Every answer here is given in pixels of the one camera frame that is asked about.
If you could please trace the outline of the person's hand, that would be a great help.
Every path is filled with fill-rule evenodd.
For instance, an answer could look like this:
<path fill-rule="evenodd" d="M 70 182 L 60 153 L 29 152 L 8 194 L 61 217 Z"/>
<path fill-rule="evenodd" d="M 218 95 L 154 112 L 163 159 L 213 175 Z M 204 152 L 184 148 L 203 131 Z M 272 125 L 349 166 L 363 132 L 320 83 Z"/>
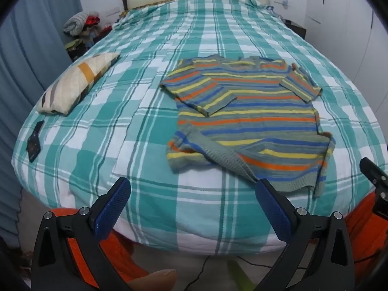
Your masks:
<path fill-rule="evenodd" d="M 135 291 L 170 291 L 175 286 L 178 274 L 175 269 L 156 271 L 128 283 Z"/>

